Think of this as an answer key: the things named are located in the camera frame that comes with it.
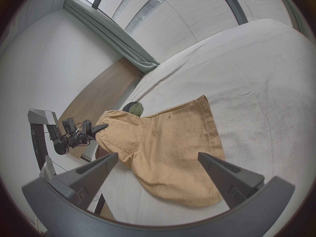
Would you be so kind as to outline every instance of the green curtain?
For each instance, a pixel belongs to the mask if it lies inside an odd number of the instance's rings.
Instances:
[[[94,30],[116,52],[146,73],[159,65],[132,37],[112,19],[79,0],[65,0],[64,8]]]

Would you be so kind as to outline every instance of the back pocket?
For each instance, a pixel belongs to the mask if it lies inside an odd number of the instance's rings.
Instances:
[[[129,154],[137,151],[144,135],[140,127],[118,119],[106,129],[106,134],[101,139]]]

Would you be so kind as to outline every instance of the mattress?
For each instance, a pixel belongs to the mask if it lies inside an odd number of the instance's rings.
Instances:
[[[316,48],[298,31],[271,19],[252,21],[160,64],[126,103],[141,102],[147,116],[204,94],[226,161],[264,175],[265,182],[277,175],[296,185],[269,236],[297,210],[316,175],[315,65]],[[184,224],[229,209],[223,200],[193,208],[154,197],[121,163],[101,190],[116,220],[138,225]]]

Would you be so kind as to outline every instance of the white bed sheet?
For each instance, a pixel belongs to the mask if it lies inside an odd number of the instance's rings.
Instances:
[[[140,101],[146,116],[204,94],[228,162],[266,182],[278,175],[296,185],[269,236],[296,211],[316,175],[315,65],[316,48],[302,34],[270,19],[253,21],[165,61],[126,103]],[[114,218],[132,224],[183,224],[228,210],[223,200],[191,208],[156,198],[121,163],[101,190]]]

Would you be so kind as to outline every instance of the wooden headboard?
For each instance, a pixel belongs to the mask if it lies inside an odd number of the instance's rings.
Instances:
[[[132,81],[142,75],[125,57],[108,67],[77,95],[61,115],[58,120],[61,133],[66,133],[62,121],[68,118],[74,118],[76,123],[88,119],[94,126]],[[85,147],[70,148],[69,154],[79,159],[84,149]]]

